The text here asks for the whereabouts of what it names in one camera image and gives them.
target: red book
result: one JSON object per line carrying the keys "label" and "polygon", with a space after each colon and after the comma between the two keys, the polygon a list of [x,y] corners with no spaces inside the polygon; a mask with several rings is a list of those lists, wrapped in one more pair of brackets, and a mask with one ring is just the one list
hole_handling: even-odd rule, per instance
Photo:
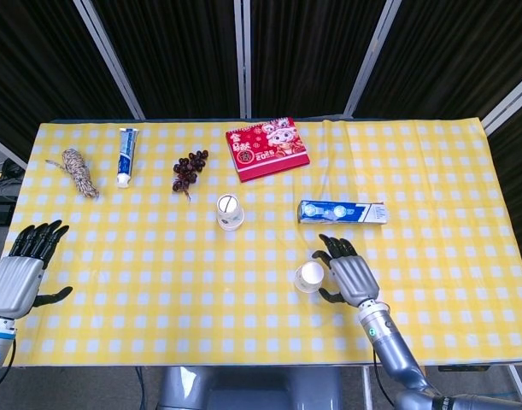
{"label": "red book", "polygon": [[310,163],[292,118],[279,118],[226,133],[240,181]]}

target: twine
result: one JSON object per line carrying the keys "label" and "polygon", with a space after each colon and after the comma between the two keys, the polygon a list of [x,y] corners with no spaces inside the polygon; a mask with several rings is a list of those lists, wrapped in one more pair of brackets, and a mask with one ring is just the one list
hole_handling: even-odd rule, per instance
{"label": "twine", "polygon": [[76,184],[76,188],[86,198],[97,198],[99,191],[91,183],[90,171],[84,162],[84,158],[76,149],[66,149],[63,151],[63,165],[55,161],[46,160],[51,165],[70,173]]}

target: toothpaste tube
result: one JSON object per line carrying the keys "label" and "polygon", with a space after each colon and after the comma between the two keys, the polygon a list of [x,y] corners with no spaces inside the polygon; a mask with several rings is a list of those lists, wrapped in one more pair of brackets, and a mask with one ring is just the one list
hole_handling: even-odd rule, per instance
{"label": "toothpaste tube", "polygon": [[137,138],[137,129],[120,129],[120,159],[118,160],[118,174],[116,175],[116,186],[119,188],[127,188],[130,179],[132,179],[133,151]]}
{"label": "toothpaste tube", "polygon": [[383,203],[301,201],[299,224],[385,224],[388,222]]}

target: toothpaste box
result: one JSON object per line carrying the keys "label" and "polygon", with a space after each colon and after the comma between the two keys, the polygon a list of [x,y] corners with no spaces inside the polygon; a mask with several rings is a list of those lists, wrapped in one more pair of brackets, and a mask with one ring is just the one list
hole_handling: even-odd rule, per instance
{"label": "toothpaste box", "polygon": [[299,224],[386,224],[383,203],[301,201],[297,210]]}

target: gray floor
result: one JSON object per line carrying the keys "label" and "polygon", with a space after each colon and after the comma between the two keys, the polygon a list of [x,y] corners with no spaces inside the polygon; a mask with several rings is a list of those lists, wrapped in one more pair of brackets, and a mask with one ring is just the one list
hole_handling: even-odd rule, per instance
{"label": "gray floor", "polygon": [[[0,256],[7,233],[7,228],[0,228]],[[436,367],[428,367],[426,372],[430,381],[447,395],[494,395],[514,390],[504,366],[492,366],[487,372],[439,372]],[[361,369],[342,367],[341,373],[344,408],[363,408]],[[148,409],[156,406],[161,375],[161,367],[144,368]],[[400,386],[382,369],[380,375],[390,397],[395,397]],[[371,390],[375,409],[391,408],[381,394],[372,370]],[[0,410],[135,410],[139,409],[140,393],[136,373],[127,366],[14,368],[0,386]],[[502,398],[518,400],[513,393]]]}

